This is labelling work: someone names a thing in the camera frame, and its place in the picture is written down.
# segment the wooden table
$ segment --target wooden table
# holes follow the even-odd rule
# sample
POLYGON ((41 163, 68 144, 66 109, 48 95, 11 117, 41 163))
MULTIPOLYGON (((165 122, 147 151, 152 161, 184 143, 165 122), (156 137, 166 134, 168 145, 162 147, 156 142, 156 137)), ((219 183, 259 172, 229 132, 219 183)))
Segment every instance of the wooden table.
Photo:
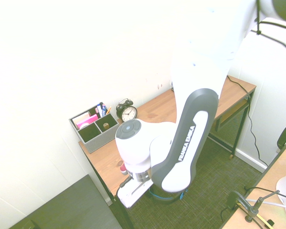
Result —
MULTIPOLYGON (((282 177, 286 176, 286 147, 281 150, 276 159, 269 166, 263 175, 261 180, 256 185, 257 187, 263 187, 272 191, 276 190, 276 183, 282 177)), ((248 196, 249 199, 258 199, 270 194, 269 192, 254 189, 248 196)), ((277 195, 267 198, 265 201, 282 204, 277 195)), ((282 207, 262 204, 259 208, 259 215, 265 220, 271 219, 275 224, 274 229, 286 229, 286 212, 282 207)), ((256 218, 257 222, 263 227, 264 223, 260 219, 256 218)), ((259 227, 252 221, 247 223, 245 221, 245 213, 238 209, 229 220, 221 227, 222 229, 259 229, 259 227)))
MULTIPOLYGON (((253 94, 255 85, 231 77, 231 80, 241 84, 248 94, 253 94)), ((248 94, 237 84, 225 81, 219 105, 215 116, 215 124, 223 123, 236 111, 248 107, 248 94)), ((152 123, 176 122, 176 103, 174 93, 171 90, 164 92, 158 97, 138 107, 137 118, 152 123)), ((89 153, 82 142, 79 142, 100 181, 103 183, 111 198, 116 195, 119 185, 127 178, 120 172, 122 159, 116 147, 115 140, 110 141, 100 149, 89 153)))

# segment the gray desk organizer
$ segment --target gray desk organizer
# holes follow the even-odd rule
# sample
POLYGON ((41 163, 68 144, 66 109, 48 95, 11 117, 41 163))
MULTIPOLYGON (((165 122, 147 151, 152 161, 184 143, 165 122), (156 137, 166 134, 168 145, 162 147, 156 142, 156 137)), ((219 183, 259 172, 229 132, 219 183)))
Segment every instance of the gray desk organizer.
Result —
POLYGON ((84 143, 89 153, 92 153, 93 151, 112 141, 115 138, 115 132, 119 127, 119 123, 114 119, 111 113, 100 117, 100 115, 95 112, 96 107, 97 106, 94 106, 69 119, 74 131, 84 143), (97 114, 99 118, 88 126, 78 130, 72 120, 81 114, 86 113, 87 111, 89 111, 91 115, 97 114), (104 123, 109 124, 108 130, 103 127, 104 123))

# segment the yellow cable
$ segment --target yellow cable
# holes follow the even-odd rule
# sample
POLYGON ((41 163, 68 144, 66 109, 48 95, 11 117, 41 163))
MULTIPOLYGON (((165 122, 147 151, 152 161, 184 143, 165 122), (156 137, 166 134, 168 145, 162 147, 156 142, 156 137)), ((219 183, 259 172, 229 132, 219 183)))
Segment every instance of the yellow cable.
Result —
POLYGON ((263 223, 265 223, 270 229, 273 229, 273 227, 266 221, 264 220, 263 217, 261 217, 259 214, 256 215, 263 223))

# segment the marker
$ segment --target marker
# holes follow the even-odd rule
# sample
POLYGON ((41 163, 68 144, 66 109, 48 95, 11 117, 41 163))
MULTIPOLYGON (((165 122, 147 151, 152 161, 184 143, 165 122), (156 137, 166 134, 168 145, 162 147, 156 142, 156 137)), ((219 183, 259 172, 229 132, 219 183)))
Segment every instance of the marker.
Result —
POLYGON ((97 104, 97 109, 99 110, 100 117, 103 117, 103 112, 100 104, 97 104))
POLYGON ((106 106, 104 104, 102 105, 102 115, 106 115, 106 106))
POLYGON ((108 111, 107 111, 107 113, 106 113, 106 114, 109 114, 109 112, 110 112, 110 109, 111 109, 111 106, 109 107, 109 109, 108 109, 108 111))

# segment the blue cable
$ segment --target blue cable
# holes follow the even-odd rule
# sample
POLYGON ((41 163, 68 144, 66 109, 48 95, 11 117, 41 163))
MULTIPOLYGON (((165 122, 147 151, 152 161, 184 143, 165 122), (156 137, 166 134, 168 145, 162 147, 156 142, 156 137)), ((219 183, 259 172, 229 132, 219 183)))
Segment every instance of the blue cable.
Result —
MULTIPOLYGON (((149 190, 150 194, 152 194, 153 196, 155 196, 155 197, 157 197, 157 198, 160 198, 160 199, 173 199, 173 197, 168 197, 168 198, 160 197, 160 196, 158 196, 158 195, 156 195, 156 194, 152 193, 152 192, 151 192, 151 190, 150 190, 150 188, 149 188, 148 190, 149 190)), ((181 193, 181 195, 180 195, 180 199, 182 199, 182 198, 183 198, 183 196, 184 196, 184 192, 183 192, 183 193, 181 193)))

